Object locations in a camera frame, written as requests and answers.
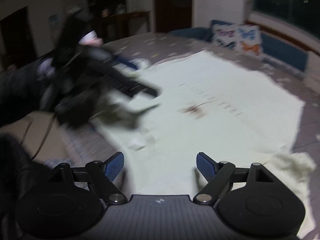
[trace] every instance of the wooden door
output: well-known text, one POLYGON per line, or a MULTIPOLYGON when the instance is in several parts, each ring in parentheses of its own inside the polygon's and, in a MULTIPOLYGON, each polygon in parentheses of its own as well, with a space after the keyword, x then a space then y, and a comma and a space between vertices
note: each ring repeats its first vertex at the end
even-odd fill
POLYGON ((27 7, 2 19, 0 27, 10 64, 22 67, 37 59, 28 22, 27 7))
POLYGON ((169 32, 190 28, 192 0, 155 0, 156 31, 169 32))

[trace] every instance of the dark window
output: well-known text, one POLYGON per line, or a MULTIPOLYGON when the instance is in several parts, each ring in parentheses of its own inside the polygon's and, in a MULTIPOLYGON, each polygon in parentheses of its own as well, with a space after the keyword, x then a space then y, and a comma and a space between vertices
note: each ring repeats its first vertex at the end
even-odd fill
POLYGON ((254 0, 254 10, 289 22, 320 38, 320 0, 254 0))

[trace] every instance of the white sheet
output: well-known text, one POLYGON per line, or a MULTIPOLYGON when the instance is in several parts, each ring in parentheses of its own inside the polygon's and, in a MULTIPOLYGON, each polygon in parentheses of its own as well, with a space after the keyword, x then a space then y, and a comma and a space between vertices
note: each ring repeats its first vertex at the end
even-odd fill
POLYGON ((316 169, 316 163, 307 153, 279 153, 271 155, 264 166, 303 202, 306 215, 297 236, 304 238, 316 228, 309 198, 309 175, 316 169))
POLYGON ((113 99, 134 110, 159 107, 141 118, 137 130, 97 125, 124 152, 133 193, 193 198, 198 192, 196 154, 201 151, 237 167, 266 163, 271 155, 291 152, 304 102, 265 74, 203 51, 140 75, 161 87, 161 96, 150 100, 141 94, 128 101, 115 92, 113 99), (184 112, 200 104, 200 113, 184 112), (132 140, 134 145, 145 145, 132 147, 132 140))

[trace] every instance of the wall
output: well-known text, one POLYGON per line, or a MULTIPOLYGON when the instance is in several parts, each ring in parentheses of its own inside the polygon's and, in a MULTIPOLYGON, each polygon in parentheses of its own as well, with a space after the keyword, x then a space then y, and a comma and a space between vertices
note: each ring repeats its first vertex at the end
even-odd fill
POLYGON ((213 19, 243 23, 245 0, 193 0, 193 26, 209 26, 213 19))
MULTIPOLYGON (((150 11, 150 25, 151 31, 155 31, 155 11, 154 0, 127 0, 127 11, 150 11)), ((130 33, 141 34, 147 31, 147 25, 144 19, 134 19, 130 22, 130 33)))
POLYGON ((87 0, 0 0, 0 19, 28 6, 29 22, 37 56, 41 56, 54 47, 49 30, 48 18, 57 14, 60 23, 64 20, 64 6, 81 3, 88 9, 87 0))

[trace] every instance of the pillow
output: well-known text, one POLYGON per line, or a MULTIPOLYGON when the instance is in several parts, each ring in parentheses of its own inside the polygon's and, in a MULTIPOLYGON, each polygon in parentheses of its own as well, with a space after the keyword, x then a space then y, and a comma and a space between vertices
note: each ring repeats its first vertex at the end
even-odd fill
POLYGON ((235 49, 237 45, 236 30, 238 25, 219 25, 213 26, 214 39, 213 44, 228 49, 235 49))
POLYGON ((211 21, 211 32, 212 32, 212 41, 214 39, 214 26, 218 25, 233 25, 233 23, 230 22, 224 22, 224 21, 219 21, 219 20, 212 20, 211 21))
POLYGON ((259 26, 214 25, 213 44, 263 59, 259 26))
POLYGON ((263 59, 260 28, 257 25, 239 25, 236 32, 236 50, 252 57, 263 59))

